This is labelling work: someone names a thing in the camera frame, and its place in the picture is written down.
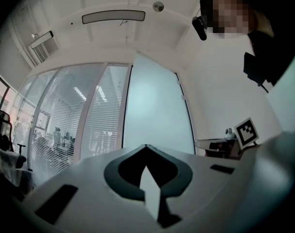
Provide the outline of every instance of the black cable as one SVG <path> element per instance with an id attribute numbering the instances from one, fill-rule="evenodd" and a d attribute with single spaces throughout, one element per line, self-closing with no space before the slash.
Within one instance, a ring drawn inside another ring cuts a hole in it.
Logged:
<path id="1" fill-rule="evenodd" d="M 268 93 L 268 91 L 267 91 L 267 89 L 264 87 L 264 85 L 260 85 L 267 93 Z"/>

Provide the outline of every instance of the air vent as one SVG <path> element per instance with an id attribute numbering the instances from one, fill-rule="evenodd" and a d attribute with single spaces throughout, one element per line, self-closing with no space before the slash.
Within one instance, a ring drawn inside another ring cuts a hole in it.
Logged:
<path id="1" fill-rule="evenodd" d="M 48 51 L 46 50 L 44 44 L 40 44 L 33 49 L 29 47 L 29 51 L 36 60 L 37 64 L 43 63 L 49 57 Z"/>

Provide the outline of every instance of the glass wall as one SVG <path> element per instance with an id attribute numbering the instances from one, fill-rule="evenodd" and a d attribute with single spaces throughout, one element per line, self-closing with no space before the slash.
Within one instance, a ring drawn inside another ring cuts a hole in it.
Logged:
<path id="1" fill-rule="evenodd" d="M 191 122 L 176 74 L 136 54 L 123 146 L 137 148 L 141 144 L 194 154 Z"/>
<path id="2" fill-rule="evenodd" d="M 156 144 L 193 153 L 186 103 L 174 73 L 137 56 L 128 64 L 83 64 L 29 77 L 11 116 L 13 143 L 26 145 L 35 185 L 74 161 L 124 147 Z"/>
<path id="3" fill-rule="evenodd" d="M 39 99 L 43 94 L 49 81 L 54 76 L 56 70 L 39 74 L 36 77 L 30 77 L 24 83 L 19 95 L 17 96 L 14 106 L 18 105 L 19 111 L 14 128 L 13 145 L 15 152 L 18 152 L 19 146 L 26 145 L 22 149 L 22 154 L 27 156 L 29 133 L 33 122 L 35 109 L 38 105 Z"/>
<path id="4" fill-rule="evenodd" d="M 102 65 L 63 67 L 47 87 L 31 133 L 29 163 L 37 185 L 73 163 L 79 119 Z"/>
<path id="5" fill-rule="evenodd" d="M 81 144 L 81 159 L 116 149 L 127 71 L 128 65 L 110 64 L 106 67 L 87 114 Z"/>

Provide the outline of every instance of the black slot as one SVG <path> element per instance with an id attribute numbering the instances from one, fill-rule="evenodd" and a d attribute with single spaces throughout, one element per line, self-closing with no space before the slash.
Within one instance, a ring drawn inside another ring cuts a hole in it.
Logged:
<path id="1" fill-rule="evenodd" d="M 216 171 L 219 171 L 219 172 L 222 172 L 222 173 L 228 173 L 228 174 L 232 174 L 233 171 L 235 170 L 232 167 L 226 167 L 226 166 L 220 166 L 220 165 L 213 165 L 210 168 L 213 169 L 213 170 L 216 170 Z"/>
<path id="2" fill-rule="evenodd" d="M 72 199 L 78 188 L 65 184 L 56 193 L 54 193 L 36 212 L 35 214 L 47 221 L 54 224 L 64 211 L 65 207 Z"/>

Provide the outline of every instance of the white ceiling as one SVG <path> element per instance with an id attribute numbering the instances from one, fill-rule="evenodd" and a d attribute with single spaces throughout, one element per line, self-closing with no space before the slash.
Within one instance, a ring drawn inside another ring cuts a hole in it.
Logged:
<path id="1" fill-rule="evenodd" d="M 16 33 L 24 47 L 28 47 L 32 33 L 54 34 L 45 44 L 49 53 L 78 45 L 97 47 L 139 44 L 148 49 L 160 46 L 172 51 L 181 49 L 187 39 L 191 19 L 198 14 L 199 0 L 159 0 L 162 12 L 155 12 L 152 4 L 158 0 L 24 0 L 13 12 Z M 120 20 L 82 24 L 82 16 L 98 11 L 133 9 L 146 12 L 143 22 Z"/>

